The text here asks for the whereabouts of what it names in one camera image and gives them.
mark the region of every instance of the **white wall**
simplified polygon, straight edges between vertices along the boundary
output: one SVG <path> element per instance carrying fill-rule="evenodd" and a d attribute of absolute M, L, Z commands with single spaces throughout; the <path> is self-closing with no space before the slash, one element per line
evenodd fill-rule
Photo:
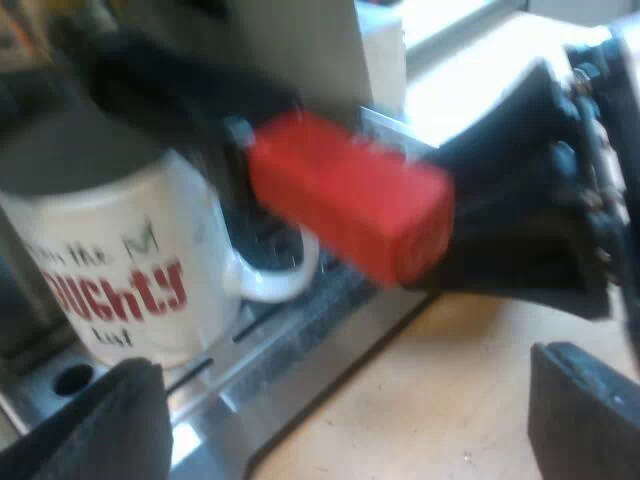
<path fill-rule="evenodd" d="M 582 25 L 601 25 L 631 12 L 634 0 L 530 0 L 530 11 Z"/>

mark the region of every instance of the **hole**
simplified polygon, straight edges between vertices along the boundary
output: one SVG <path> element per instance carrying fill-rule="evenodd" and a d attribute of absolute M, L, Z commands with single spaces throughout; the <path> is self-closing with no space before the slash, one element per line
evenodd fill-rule
<path fill-rule="evenodd" d="M 93 367 L 91 365 L 74 365 L 58 375 L 53 384 L 53 391 L 61 397 L 70 397 L 89 385 L 92 378 Z"/>

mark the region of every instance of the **mug handle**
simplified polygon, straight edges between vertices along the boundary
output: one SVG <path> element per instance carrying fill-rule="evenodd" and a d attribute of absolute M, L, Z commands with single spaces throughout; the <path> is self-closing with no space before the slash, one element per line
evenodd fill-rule
<path fill-rule="evenodd" d="M 232 249 L 224 277 L 225 290 L 258 302 L 278 303 L 290 300 L 309 286 L 318 266 L 320 245 L 309 230 L 300 227 L 302 263 L 291 270 L 274 272 L 252 267 Z"/>

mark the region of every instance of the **black plastic part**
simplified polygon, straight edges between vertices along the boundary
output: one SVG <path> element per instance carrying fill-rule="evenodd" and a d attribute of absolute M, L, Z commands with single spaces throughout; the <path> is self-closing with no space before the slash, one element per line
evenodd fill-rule
<path fill-rule="evenodd" d="M 162 480 L 172 443 L 160 367 L 126 360 L 1 452 L 0 478 Z"/>
<path fill-rule="evenodd" d="M 518 169 L 501 184 L 457 205 L 446 256 L 412 288 L 501 295 L 606 317 L 608 281 L 580 204 L 574 151 L 543 145 L 512 163 Z"/>
<path fill-rule="evenodd" d="M 577 112 L 549 68 L 537 63 L 485 117 L 428 154 L 451 173 L 458 204 L 503 185 L 541 146 L 576 138 Z"/>
<path fill-rule="evenodd" d="M 575 345 L 533 346 L 528 429 L 544 480 L 640 478 L 640 386 Z"/>
<path fill-rule="evenodd" d="M 104 110 L 197 152 L 198 167 L 225 206 L 253 203 L 243 147 L 252 129 L 298 107 L 293 92 L 255 72 L 178 55 L 133 32 L 102 36 L 91 51 L 89 84 Z M 239 130 L 247 135 L 239 137 Z"/>

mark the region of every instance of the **coffee machine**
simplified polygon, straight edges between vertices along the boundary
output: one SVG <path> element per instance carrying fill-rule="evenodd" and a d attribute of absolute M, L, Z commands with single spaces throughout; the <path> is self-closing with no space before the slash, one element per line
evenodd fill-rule
<path fill-rule="evenodd" d="M 292 101 L 303 101 L 352 125 L 357 117 L 354 105 L 377 102 L 394 110 L 403 101 L 403 46 L 399 21 L 393 15 L 383 17 L 382 25 L 389 29 L 391 44 L 396 45 L 393 62 L 397 68 L 391 71 L 391 78 L 373 78 L 371 72 L 380 73 L 381 69 L 371 68 L 371 62 L 381 59 L 366 51 L 362 18 L 352 2 L 281 2 L 278 6 L 270 4 L 268 9 L 265 5 L 264 11 L 263 7 L 255 8 L 254 2 L 242 1 L 212 2 L 226 7 L 204 10 L 163 1 L 112 2 L 122 4 L 121 11 L 106 3 L 94 3 L 97 7 L 89 11 L 98 13 L 87 17 L 36 8 L 45 3 L 29 4 L 30 18 L 34 19 L 32 31 L 43 45 L 42 56 L 66 65 L 73 75 L 46 67 L 27 68 L 4 77 L 3 91 L 8 92 L 3 106 L 3 114 L 7 112 L 3 118 L 8 127 L 6 135 L 13 134 L 16 124 L 20 128 L 24 122 L 28 124 L 32 115 L 87 101 L 153 135 L 174 131 L 174 115 L 185 113 L 180 111 L 180 102 L 186 99 L 188 103 L 194 92 L 184 91 L 184 96 L 174 102 L 175 98 L 163 95 L 171 81 L 163 75 L 171 75 L 172 68 L 180 69 L 183 55 L 196 59 L 182 64 L 185 70 L 199 63 L 213 63 L 248 65 L 257 72 L 247 87 L 251 89 L 250 105 L 243 106 L 245 90 L 223 107 L 230 114 L 243 113 L 253 124 L 288 108 Z M 100 15 L 103 7 L 109 8 L 106 17 Z M 329 15 L 315 16 L 309 9 L 321 9 Z M 277 12 L 285 10 L 287 21 L 280 22 L 278 29 L 266 29 L 271 25 L 265 18 L 279 21 Z M 102 63 L 94 65 L 93 81 L 87 89 L 85 52 L 76 48 L 82 43 L 74 43 L 76 32 L 69 24 L 73 27 L 78 25 L 73 22 L 79 22 L 84 34 L 87 28 L 83 22 L 89 23 L 92 31 L 101 31 L 110 29 L 109 22 L 114 18 L 119 25 L 135 25 L 136 32 L 144 32 L 146 50 L 136 58 L 135 51 L 127 46 L 128 34 L 123 34 L 105 47 Z M 300 37 L 301 28 L 307 29 L 308 35 Z M 346 48 L 333 48 L 336 45 Z M 314 51 L 318 48 L 336 52 L 335 57 Z M 160 55 L 156 63 L 153 53 Z M 164 71 L 163 55 L 174 62 Z M 141 59 L 151 61 L 145 64 Z M 335 71 L 345 75 L 336 76 L 332 73 Z M 265 73 L 277 80 L 264 83 Z M 142 79 L 141 83 L 129 82 L 134 77 Z M 236 79 L 228 82 L 237 83 Z M 295 94 L 282 93 L 275 86 L 279 84 Z M 138 95 L 138 88 L 158 95 Z M 211 88 L 210 84 L 204 85 L 205 90 Z M 30 96 L 33 91 L 40 92 L 38 102 Z M 149 97 L 154 104 L 151 110 L 145 103 Z M 18 105 L 19 109 L 12 112 L 4 108 L 8 105 Z M 205 141 L 198 129 L 207 121 L 205 118 L 202 123 L 196 122 L 196 128 L 179 132 L 174 146 L 195 163 L 201 156 L 222 159 L 219 169 L 210 170 L 209 176 L 224 199 L 225 221 L 234 247 L 258 267 L 290 268 L 300 261 L 300 238 L 282 221 L 253 205 L 243 181 L 241 149 L 236 148 L 242 142 L 243 124 L 211 121 L 206 132 L 214 132 L 216 140 Z M 195 143 L 194 131 L 200 134 Z M 7 263 L 7 273 L 3 272 L 2 295 L 7 301 L 2 330 L 15 337 L 0 335 L 7 343 L 7 349 L 0 351 L 0 406 L 18 434 L 26 435 L 96 383 L 108 369 L 78 342 L 29 257 L 17 243 L 11 243 L 15 237 L 6 221 L 2 228 L 3 238 L 8 239 L 2 252 Z M 187 365 L 163 372 L 173 426 L 172 478 L 198 478 L 203 460 L 214 477 L 244 477 L 279 435 L 429 298 L 421 291 L 380 289 L 359 271 L 323 251 L 312 286 L 296 300 L 276 305 L 246 302 L 223 341 Z"/>

